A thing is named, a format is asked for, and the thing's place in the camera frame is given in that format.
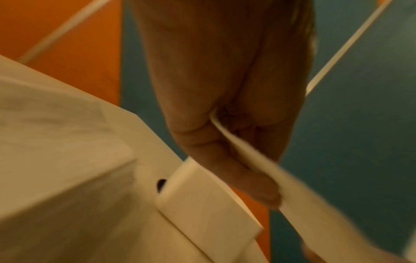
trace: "hand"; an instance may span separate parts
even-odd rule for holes
[[[247,169],[209,121],[274,160],[303,104],[313,60],[311,0],[132,0],[153,87],[176,142],[226,183],[278,208],[277,185]]]
[[[302,243],[302,251],[305,257],[312,263],[325,263],[317,254],[315,254],[312,250],[310,250],[305,243]],[[380,250],[380,253],[383,254],[383,257],[391,263],[411,263],[410,261],[398,257],[392,253]]]

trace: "floor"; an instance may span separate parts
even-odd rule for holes
[[[0,55],[19,61],[90,2],[1,1],[0,36],[8,37],[0,40]],[[315,0],[319,52],[312,75],[381,2]],[[415,219],[408,215],[409,191],[416,186],[409,178],[416,156],[411,140],[416,35],[409,34],[416,25],[414,6],[414,0],[396,0],[310,94],[282,163],[395,253],[403,249]],[[109,1],[27,65],[136,113],[185,158],[166,130],[136,25],[122,0]],[[303,262],[299,238],[284,218],[239,195],[265,226],[258,242],[266,256],[272,262]],[[379,200],[386,204],[382,209],[374,205]],[[381,231],[391,225],[388,233]]]

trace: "skin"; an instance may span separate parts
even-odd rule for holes
[[[278,209],[278,186],[248,169],[209,121],[278,161],[303,105],[312,0],[130,0],[167,127],[220,179]],[[306,258],[321,263],[303,245]],[[393,263],[408,263],[383,252]]]

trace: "white block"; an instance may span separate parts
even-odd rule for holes
[[[188,158],[170,176],[158,209],[214,263],[232,263],[262,231],[241,199]]]

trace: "round dark hole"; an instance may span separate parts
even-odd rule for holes
[[[166,183],[166,179],[160,179],[159,181],[157,181],[157,192],[158,193],[160,193],[160,191],[162,190],[165,183]]]

